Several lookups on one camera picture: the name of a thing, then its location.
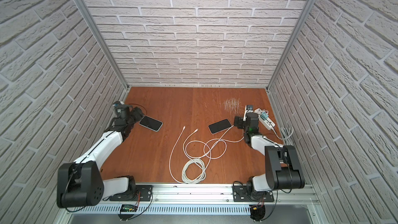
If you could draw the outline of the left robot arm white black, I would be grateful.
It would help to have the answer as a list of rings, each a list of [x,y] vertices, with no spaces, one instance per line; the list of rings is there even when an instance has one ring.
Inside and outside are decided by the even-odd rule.
[[[144,113],[139,107],[116,101],[116,116],[99,140],[83,155],[58,169],[57,206],[76,212],[103,199],[133,200],[138,195],[133,176],[103,180],[100,169],[112,152],[129,136]]]

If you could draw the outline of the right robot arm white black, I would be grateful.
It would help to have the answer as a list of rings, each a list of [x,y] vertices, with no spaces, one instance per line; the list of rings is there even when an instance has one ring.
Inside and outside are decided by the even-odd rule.
[[[247,112],[234,118],[234,126],[244,131],[244,141],[264,155],[265,173],[249,178],[247,194],[254,198],[272,190],[293,190],[305,186],[305,177],[292,145],[275,143],[259,132],[259,115]]]

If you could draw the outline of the right controller board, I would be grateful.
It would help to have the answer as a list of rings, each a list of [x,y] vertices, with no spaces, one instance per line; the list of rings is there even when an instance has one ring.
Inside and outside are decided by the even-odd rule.
[[[261,222],[266,214],[266,207],[264,205],[250,205],[250,218],[254,222]]]

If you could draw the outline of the phone with grey case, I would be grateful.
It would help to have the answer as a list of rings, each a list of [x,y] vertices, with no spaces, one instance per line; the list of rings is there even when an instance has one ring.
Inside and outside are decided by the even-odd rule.
[[[144,116],[140,120],[139,124],[149,130],[154,131],[154,132],[158,132],[161,129],[161,127],[163,126],[163,122],[153,119],[149,116]]]

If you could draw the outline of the phone with pink case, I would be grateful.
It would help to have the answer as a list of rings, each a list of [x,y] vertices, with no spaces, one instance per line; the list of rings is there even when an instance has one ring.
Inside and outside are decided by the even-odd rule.
[[[212,123],[208,126],[211,134],[216,134],[221,131],[227,130],[231,127],[231,123],[228,119],[223,119],[221,121],[217,121],[215,123]]]

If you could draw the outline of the left controller board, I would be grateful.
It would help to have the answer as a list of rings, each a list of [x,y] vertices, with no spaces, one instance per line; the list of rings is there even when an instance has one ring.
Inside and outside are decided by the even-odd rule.
[[[122,204],[120,208],[120,213],[135,213],[138,210],[137,205],[132,204]]]

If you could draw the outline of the white power strip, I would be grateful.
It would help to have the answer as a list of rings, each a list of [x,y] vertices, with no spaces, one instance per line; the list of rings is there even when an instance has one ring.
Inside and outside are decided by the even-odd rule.
[[[273,130],[275,123],[269,118],[268,111],[257,108],[254,110],[259,115],[259,121],[268,129]]]

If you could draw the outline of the aluminium front rail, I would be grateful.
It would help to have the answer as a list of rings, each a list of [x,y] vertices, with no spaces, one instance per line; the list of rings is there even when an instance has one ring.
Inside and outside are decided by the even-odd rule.
[[[250,215],[250,205],[264,205],[266,212],[276,212],[279,206],[305,207],[311,215],[317,214],[320,205],[311,186],[293,191],[273,191],[274,202],[234,202],[232,184],[152,184],[150,202],[140,200],[101,201],[95,206],[71,212],[73,214],[119,214],[128,219],[139,214],[186,214],[186,215]],[[122,204],[137,205],[135,213],[120,213]]]

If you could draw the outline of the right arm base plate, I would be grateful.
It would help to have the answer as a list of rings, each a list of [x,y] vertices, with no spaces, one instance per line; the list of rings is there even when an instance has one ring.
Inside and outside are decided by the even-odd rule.
[[[250,185],[249,187],[240,181],[232,184],[232,195],[234,202],[274,202],[274,196],[271,191],[255,191]]]

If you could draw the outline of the controller board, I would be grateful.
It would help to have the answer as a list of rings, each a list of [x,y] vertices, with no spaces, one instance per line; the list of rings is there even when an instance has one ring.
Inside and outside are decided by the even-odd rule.
[[[122,204],[120,208],[120,213],[135,213],[138,210],[137,205],[132,204]]]
[[[266,214],[266,207],[264,205],[250,205],[250,218],[254,222],[261,222]]]

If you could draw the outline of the teal USB charger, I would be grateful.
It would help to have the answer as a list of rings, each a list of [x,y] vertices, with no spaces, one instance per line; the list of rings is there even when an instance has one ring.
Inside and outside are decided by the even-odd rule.
[[[260,113],[260,116],[263,120],[267,120],[268,119],[268,114],[265,112]]]

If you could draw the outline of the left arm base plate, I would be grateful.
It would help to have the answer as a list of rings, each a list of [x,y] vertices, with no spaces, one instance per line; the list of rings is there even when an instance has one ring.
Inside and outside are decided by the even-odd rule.
[[[129,189],[128,191],[114,196],[109,197],[110,201],[142,201],[150,202],[152,197],[153,185],[138,185],[135,189]]]

